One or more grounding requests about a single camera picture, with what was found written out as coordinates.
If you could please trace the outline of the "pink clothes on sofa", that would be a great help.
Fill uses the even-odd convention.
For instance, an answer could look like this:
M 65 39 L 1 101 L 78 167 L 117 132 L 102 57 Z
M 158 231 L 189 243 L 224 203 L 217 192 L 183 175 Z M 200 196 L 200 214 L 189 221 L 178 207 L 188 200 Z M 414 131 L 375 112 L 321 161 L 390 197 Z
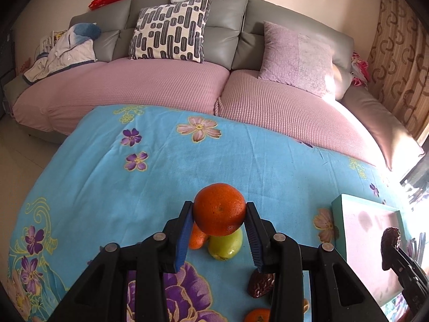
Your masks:
M 353 52 L 351 58 L 351 71 L 350 73 L 353 76 L 351 84 L 353 86 L 364 86 L 368 87 L 368 83 L 370 82 L 369 75 L 369 64 L 367 61 L 361 58 L 361 56 L 357 52 Z

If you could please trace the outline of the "pink sofa seat cover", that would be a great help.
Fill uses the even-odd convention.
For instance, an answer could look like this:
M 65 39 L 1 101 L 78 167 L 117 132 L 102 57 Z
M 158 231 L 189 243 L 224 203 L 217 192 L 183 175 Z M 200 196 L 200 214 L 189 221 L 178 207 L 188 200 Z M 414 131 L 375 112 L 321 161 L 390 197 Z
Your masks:
M 261 126 L 375 166 L 384 161 L 375 139 L 339 102 L 209 62 L 122 58 L 33 85 L 18 76 L 4 92 L 16 121 L 41 137 L 71 134 L 99 105 L 158 105 Z

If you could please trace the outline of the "black white patterned pillow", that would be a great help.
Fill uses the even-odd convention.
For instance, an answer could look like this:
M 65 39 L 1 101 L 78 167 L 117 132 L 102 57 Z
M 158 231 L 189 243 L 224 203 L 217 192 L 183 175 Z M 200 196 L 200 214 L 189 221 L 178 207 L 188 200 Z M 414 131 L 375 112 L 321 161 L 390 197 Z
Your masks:
M 204 32 L 212 0 L 144 7 L 132 35 L 132 60 L 168 59 L 203 63 Z

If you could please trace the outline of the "teal white tray box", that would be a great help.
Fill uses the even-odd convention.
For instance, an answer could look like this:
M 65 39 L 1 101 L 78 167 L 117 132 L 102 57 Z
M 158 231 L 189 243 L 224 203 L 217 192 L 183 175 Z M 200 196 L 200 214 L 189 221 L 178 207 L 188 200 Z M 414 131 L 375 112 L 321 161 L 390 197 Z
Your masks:
M 339 230 L 337 251 L 380 306 L 402 290 L 397 275 L 382 269 L 381 239 L 386 228 L 397 228 L 401 233 L 400 247 L 406 248 L 410 234 L 404 223 L 405 206 L 401 194 L 385 203 L 346 193 L 332 201 L 333 221 Z

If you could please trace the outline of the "white blue clothes pile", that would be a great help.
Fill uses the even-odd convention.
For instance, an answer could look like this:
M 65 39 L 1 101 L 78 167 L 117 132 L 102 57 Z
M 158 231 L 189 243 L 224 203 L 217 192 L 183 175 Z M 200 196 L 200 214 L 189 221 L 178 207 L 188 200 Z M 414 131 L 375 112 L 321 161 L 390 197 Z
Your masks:
M 79 65 L 94 63 L 97 60 L 94 41 L 88 40 L 71 47 L 68 40 L 69 34 L 68 29 L 47 54 L 37 59 L 33 66 L 24 72 L 23 79 L 27 84 L 35 84 L 48 76 Z

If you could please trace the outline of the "blue floral tablecloth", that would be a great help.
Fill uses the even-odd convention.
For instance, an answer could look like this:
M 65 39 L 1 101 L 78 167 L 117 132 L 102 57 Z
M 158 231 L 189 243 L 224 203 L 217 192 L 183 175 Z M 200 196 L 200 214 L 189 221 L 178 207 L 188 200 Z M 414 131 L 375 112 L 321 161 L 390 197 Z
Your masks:
M 60 146 L 20 210 L 9 247 L 9 297 L 25 321 L 46 321 L 110 242 L 160 231 L 213 183 L 236 188 L 299 243 L 338 235 L 342 194 L 399 208 L 387 169 L 227 119 L 158 106 L 100 106 Z

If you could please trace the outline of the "grey leather sofa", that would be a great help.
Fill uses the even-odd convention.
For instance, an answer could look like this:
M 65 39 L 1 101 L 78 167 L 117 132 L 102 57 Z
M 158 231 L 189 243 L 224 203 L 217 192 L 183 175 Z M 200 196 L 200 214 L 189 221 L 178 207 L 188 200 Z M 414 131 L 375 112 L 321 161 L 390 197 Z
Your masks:
M 260 78 L 271 22 L 325 43 L 334 71 L 327 96 Z M 92 59 L 30 84 L 4 86 L 16 122 L 59 142 L 99 105 L 160 105 L 260 126 L 390 171 L 423 149 L 399 120 L 352 82 L 354 42 L 327 25 L 264 0 L 122 0 L 71 19 L 92 23 Z

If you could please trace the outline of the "dark red date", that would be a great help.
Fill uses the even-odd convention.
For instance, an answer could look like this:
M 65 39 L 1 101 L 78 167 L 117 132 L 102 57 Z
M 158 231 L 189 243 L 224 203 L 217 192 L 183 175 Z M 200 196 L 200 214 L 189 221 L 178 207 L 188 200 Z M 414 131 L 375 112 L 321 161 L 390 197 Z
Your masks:
M 261 273 L 255 269 L 250 276 L 246 291 L 249 296 L 258 299 L 267 295 L 274 288 L 274 283 L 274 273 Z

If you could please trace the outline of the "pink square pillow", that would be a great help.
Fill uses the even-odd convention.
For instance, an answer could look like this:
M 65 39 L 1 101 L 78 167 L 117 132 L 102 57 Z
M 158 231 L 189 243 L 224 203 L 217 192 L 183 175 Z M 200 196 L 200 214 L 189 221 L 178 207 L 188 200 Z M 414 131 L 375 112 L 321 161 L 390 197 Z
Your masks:
M 294 86 L 318 97 L 334 97 L 331 47 L 284 26 L 264 22 L 265 49 L 259 78 Z

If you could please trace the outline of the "brown patterned curtain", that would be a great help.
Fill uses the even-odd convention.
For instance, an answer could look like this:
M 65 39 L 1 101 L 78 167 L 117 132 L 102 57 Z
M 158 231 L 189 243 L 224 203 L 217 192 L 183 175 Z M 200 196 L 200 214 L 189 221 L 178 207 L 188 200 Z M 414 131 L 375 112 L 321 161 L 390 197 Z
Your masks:
M 428 31 L 406 0 L 380 0 L 369 92 L 421 145 L 428 137 Z

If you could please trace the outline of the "blue plush toy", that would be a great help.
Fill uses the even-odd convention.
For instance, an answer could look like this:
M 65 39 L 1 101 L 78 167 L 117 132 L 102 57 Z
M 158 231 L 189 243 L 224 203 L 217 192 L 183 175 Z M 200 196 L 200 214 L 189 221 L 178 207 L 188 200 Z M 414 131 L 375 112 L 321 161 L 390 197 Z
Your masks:
M 83 44 L 88 40 L 95 41 L 101 35 L 101 29 L 94 23 L 77 23 L 69 29 L 68 37 L 71 47 Z

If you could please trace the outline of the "large orange tangerine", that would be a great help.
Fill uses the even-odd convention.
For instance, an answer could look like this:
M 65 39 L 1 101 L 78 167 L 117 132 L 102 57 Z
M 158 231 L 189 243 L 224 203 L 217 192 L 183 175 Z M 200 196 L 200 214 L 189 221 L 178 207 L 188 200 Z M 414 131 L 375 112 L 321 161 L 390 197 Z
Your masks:
M 229 184 L 208 185 L 193 201 L 193 219 L 208 236 L 229 236 L 241 227 L 245 215 L 245 198 Z

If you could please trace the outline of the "small orange tangerine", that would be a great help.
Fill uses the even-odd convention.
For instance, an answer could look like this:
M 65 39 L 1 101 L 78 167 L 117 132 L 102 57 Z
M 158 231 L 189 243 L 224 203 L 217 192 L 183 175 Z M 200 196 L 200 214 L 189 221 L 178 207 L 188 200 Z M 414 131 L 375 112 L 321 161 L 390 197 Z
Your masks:
M 189 249 L 197 250 L 202 248 L 208 239 L 209 235 L 205 234 L 196 223 L 193 223 L 193 229 L 188 243 Z

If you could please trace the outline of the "round green fruit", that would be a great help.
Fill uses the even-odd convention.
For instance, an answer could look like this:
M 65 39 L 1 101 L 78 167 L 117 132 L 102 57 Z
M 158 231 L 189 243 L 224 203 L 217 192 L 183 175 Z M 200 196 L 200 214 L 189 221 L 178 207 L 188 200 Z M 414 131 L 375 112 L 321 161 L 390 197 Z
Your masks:
M 233 258 L 241 250 L 243 231 L 241 228 L 227 236 L 211 236 L 208 240 L 210 255 L 219 261 Z

